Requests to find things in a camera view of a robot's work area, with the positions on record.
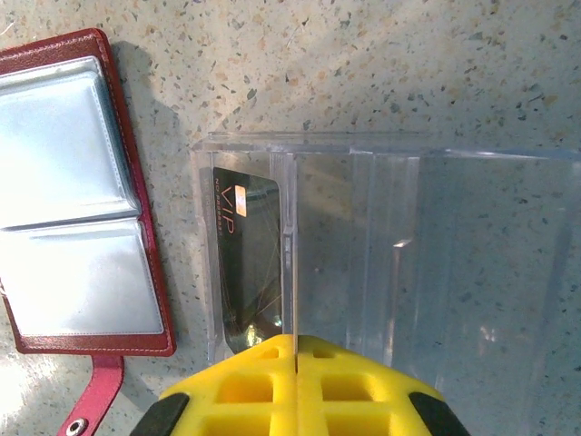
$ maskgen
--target red leather wallet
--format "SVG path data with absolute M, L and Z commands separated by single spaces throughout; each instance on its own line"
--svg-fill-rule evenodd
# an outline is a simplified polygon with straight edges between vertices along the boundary
M 133 182 L 134 195 L 141 203 L 141 214 L 137 220 L 143 229 L 143 245 L 151 273 L 152 288 L 159 306 L 162 332 L 156 334 L 24 335 L 19 331 L 9 299 L 3 292 L 3 299 L 15 335 L 16 348 L 22 353 L 169 356 L 175 351 L 175 339 L 162 266 L 154 236 L 153 218 L 131 120 L 113 62 L 111 46 L 105 34 L 98 29 L 86 29 L 8 49 L 0 53 L 0 76 L 86 56 L 94 56 L 98 59 L 106 79 L 112 113 L 114 113 L 123 144 L 125 161 L 129 167 L 128 173 Z

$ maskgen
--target black card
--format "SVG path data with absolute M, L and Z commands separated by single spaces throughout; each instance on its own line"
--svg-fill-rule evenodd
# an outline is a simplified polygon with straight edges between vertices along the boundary
M 241 352 L 282 332 L 279 187 L 223 168 L 213 187 L 224 331 Z

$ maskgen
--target red card holder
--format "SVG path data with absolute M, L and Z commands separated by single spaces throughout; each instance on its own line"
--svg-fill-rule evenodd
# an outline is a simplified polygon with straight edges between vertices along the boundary
M 162 266 L 155 241 L 153 218 L 140 166 L 135 138 L 125 102 L 123 90 L 113 61 L 111 46 L 103 32 L 86 29 L 8 49 L 0 53 L 0 78 L 24 70 L 47 65 L 66 63 L 93 56 L 98 60 L 109 95 L 114 122 L 123 146 L 127 171 L 131 178 L 133 194 L 141 205 L 136 219 L 143 236 L 146 263 L 151 275 L 155 302 L 159 307 L 161 331 L 149 334 L 22 334 L 16 322 L 7 283 L 4 284 L 3 300 L 14 331 L 16 348 L 22 353 L 69 353 L 99 355 L 169 356 L 175 351 L 170 307 L 166 295 Z
M 74 68 L 80 70 L 71 75 Z M 36 102 L 31 105 L 31 77 L 43 76 L 49 70 L 52 87 L 41 81 L 35 92 L 42 98 L 38 106 Z M 44 114 L 52 117 L 48 124 L 58 119 L 60 99 L 67 102 L 64 106 L 71 115 L 71 119 L 57 120 L 60 133 L 52 127 L 44 131 L 36 128 L 43 125 Z M 97 103 L 87 108 L 84 102 Z M 95 131 L 101 129 L 105 138 L 102 149 L 108 150 L 108 155 L 98 147 L 89 153 L 93 141 L 78 134 L 92 128 L 92 124 L 78 125 L 83 113 L 85 119 L 86 114 L 94 115 L 89 121 L 94 121 Z M 86 29 L 0 53 L 0 118 L 0 185 L 4 185 L 0 190 L 0 293 L 19 352 L 92 356 L 91 381 L 58 432 L 58 436 L 91 436 L 121 388 L 123 356 L 169 356 L 176 346 L 145 181 L 111 46 L 104 33 Z M 60 148 L 59 135 L 64 138 L 63 144 L 69 145 L 68 150 Z M 53 164 L 61 158 L 64 162 Z M 100 175 L 106 173 L 99 166 L 103 161 L 113 162 L 111 180 L 117 181 L 116 186 L 115 182 L 105 186 L 108 194 L 117 189 L 126 198 L 119 194 L 123 201 L 104 202 L 106 207 L 101 209 L 95 208 L 98 202 L 87 201 L 81 202 L 82 208 L 69 211 L 61 207 L 66 204 L 62 198 L 55 205 L 43 194 L 50 193 L 45 189 L 51 184 L 50 177 L 43 179 L 35 172 L 41 167 L 43 173 L 45 164 L 52 167 L 56 180 L 53 193 L 57 196 L 63 189 L 69 196 L 84 195 L 86 187 L 87 196 L 93 193 L 95 198 L 108 198 L 100 184 L 79 183 L 77 189 L 70 183 L 71 174 L 75 180 L 91 179 L 92 174 L 102 182 L 106 178 Z M 7 173 L 16 182 L 6 177 Z M 69 177 L 64 184 L 63 174 Z M 14 186 L 24 192 L 23 201 L 16 198 L 10 204 Z M 29 201 L 32 206 L 26 204 L 31 196 L 36 198 L 36 203 Z M 31 221 L 31 213 L 42 218 Z M 115 289 L 109 283 L 115 283 Z M 60 300 L 53 298 L 51 291 L 59 288 L 68 290 L 68 298 L 63 298 L 62 292 Z M 140 298 L 134 299 L 131 292 Z M 103 302 L 106 307 L 98 307 Z M 149 314 L 153 324 L 141 328 L 143 304 L 147 306 L 143 312 Z M 51 311 L 53 315 L 44 317 Z

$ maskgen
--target terrazzo surface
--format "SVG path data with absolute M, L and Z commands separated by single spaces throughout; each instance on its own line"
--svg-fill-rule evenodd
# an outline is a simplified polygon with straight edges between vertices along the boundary
M 484 138 L 493 147 L 577 152 L 581 149 L 579 23 L 579 0 L 0 0 L 0 49 L 85 27 L 96 26 L 107 33 L 153 206 L 178 351 L 167 359 L 126 359 L 122 392 L 97 434 L 129 434 L 164 388 L 206 365 L 203 235 L 198 232 L 199 211 L 194 210 L 192 189 L 196 142 L 212 131 L 419 131 L 453 135 L 467 143 Z M 536 271 L 534 265 L 548 265 L 540 260 L 542 251 L 551 254 L 554 248 L 553 241 L 543 236 L 556 231 L 551 215 L 546 215 L 547 223 L 530 224 L 533 232 L 526 234 L 538 235 L 537 240 L 523 241 L 519 235 L 524 233 L 511 227 L 521 228 L 521 222 L 514 221 L 519 216 L 503 212 L 514 204 L 495 203 L 494 195 L 505 193 L 501 189 L 508 186 L 515 191 L 511 200 L 524 199 L 531 210 L 537 207 L 535 202 L 550 207 L 554 193 L 561 192 L 559 181 L 545 183 L 543 175 L 558 173 L 553 169 L 537 174 L 528 167 L 516 173 L 500 171 L 481 204 L 463 203 L 459 209 L 458 216 L 468 224 L 463 227 L 466 233 L 457 237 L 485 243 L 483 229 L 492 229 L 491 244 L 502 250 L 503 259 L 528 272 L 529 282 L 545 280 L 546 270 Z M 338 168 L 337 174 L 341 178 L 344 168 Z M 474 195 L 482 193 L 470 184 L 477 179 L 462 179 Z M 490 227 L 471 225 L 470 217 L 480 219 L 479 223 L 487 220 Z M 498 393 L 503 386 L 491 385 L 506 375 L 495 379 L 497 373 L 483 371 L 481 379 L 461 387 L 463 374 L 474 374 L 469 369 L 472 364 L 482 365 L 483 356 L 492 356 L 493 366 L 501 368 L 500 362 L 518 359 L 522 350 L 500 348 L 503 342 L 494 344 L 490 338 L 496 333 L 488 328 L 478 334 L 468 332 L 464 340 L 454 342 L 459 348 L 450 350 L 450 354 L 465 353 L 448 366 L 448 372 L 457 374 L 449 378 L 456 386 L 453 392 L 459 392 L 451 399 L 453 406 L 462 409 L 464 402 L 476 401 L 490 413 L 461 415 L 475 435 L 519 431 L 523 436 L 581 435 L 578 225 L 577 220 L 570 262 L 554 299 L 559 315 L 553 316 L 551 330 L 543 333 L 550 350 L 543 360 L 541 397 L 523 398 L 524 403 L 535 404 L 521 408 L 534 413 L 528 425 L 509 421 L 506 409 L 511 404 L 493 403 L 514 398 Z M 474 263 L 487 260 L 478 258 L 482 254 L 471 252 L 469 246 L 463 250 L 455 259 L 465 274 L 456 280 L 460 284 L 480 281 L 481 267 Z M 532 250 L 541 252 L 522 257 Z M 493 271 L 484 282 L 490 292 L 481 298 L 470 288 L 452 295 L 449 309 L 460 315 L 444 337 L 462 334 L 462 326 L 478 324 L 499 326 L 497 332 L 514 320 L 520 322 L 518 328 L 527 327 L 526 313 L 503 312 L 507 310 L 503 304 L 516 305 L 527 298 L 525 285 L 520 282 L 520 293 L 499 307 L 495 304 L 502 294 L 494 293 L 495 287 L 505 289 L 498 286 L 518 279 L 504 277 L 492 263 L 484 266 Z M 317 280 L 324 282 L 323 277 Z M 328 322 L 326 308 L 333 308 L 318 298 L 320 319 Z M 478 305 L 488 302 L 494 310 L 482 312 Z M 527 333 L 520 333 L 530 350 Z M 89 359 L 19 354 L 4 310 L 0 311 L 0 347 L 0 433 L 56 434 L 89 380 Z M 517 382 L 527 383 L 525 378 Z M 482 383 L 489 386 L 479 391 Z M 537 395 L 520 388 L 523 395 Z

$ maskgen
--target clear acrylic box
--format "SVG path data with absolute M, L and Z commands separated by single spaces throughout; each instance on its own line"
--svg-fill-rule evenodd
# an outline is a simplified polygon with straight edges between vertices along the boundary
M 278 184 L 283 332 L 294 305 L 301 334 L 434 385 L 472 434 L 578 431 L 579 154 L 415 134 L 214 134 L 196 162 L 211 362 L 232 353 L 223 168 Z

